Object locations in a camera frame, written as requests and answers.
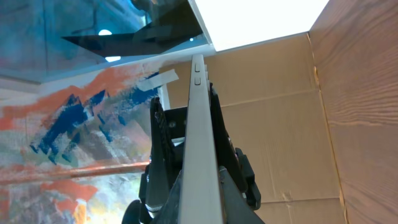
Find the bronze Galaxy smartphone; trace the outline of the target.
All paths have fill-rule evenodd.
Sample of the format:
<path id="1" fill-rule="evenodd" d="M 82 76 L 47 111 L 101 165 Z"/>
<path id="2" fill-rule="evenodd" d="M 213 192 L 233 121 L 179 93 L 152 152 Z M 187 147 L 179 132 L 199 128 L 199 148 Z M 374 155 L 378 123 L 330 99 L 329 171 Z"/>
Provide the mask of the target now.
<path id="1" fill-rule="evenodd" d="M 192 57 L 178 222 L 225 222 L 202 55 Z"/>

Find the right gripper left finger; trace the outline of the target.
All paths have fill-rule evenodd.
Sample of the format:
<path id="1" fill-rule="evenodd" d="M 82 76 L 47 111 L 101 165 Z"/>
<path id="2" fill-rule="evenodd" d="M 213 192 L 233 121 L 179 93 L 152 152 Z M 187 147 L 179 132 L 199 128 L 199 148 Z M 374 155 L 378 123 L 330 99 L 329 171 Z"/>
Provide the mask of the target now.
<path id="1" fill-rule="evenodd" d="M 150 224 L 177 224 L 180 205 L 181 179 L 177 179 L 169 193 L 169 197 L 160 212 Z"/>

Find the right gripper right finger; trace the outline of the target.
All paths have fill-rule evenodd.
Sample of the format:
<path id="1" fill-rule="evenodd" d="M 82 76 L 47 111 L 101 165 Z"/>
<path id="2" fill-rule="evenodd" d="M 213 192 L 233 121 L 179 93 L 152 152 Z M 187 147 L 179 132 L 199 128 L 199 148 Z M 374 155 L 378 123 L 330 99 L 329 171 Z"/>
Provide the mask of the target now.
<path id="1" fill-rule="evenodd" d="M 220 181 L 223 192 L 224 211 L 227 224 L 264 224 L 249 207 L 230 176 L 227 168 L 220 166 Z"/>

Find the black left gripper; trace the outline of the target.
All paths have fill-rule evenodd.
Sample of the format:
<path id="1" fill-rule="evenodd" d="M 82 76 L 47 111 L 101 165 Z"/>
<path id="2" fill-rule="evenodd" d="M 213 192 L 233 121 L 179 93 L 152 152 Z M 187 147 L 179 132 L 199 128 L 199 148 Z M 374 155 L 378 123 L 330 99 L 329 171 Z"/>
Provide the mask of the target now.
<path id="1" fill-rule="evenodd" d="M 216 158 L 221 174 L 221 194 L 227 223 L 260 223 L 255 211 L 261 194 L 248 157 L 233 147 L 224 125 L 218 94 L 210 83 L 210 112 Z M 141 176 L 139 198 L 127 207 L 123 223 L 177 223 L 182 189 L 183 138 L 187 109 L 164 111 L 160 98 L 150 101 L 152 147 L 150 164 Z"/>

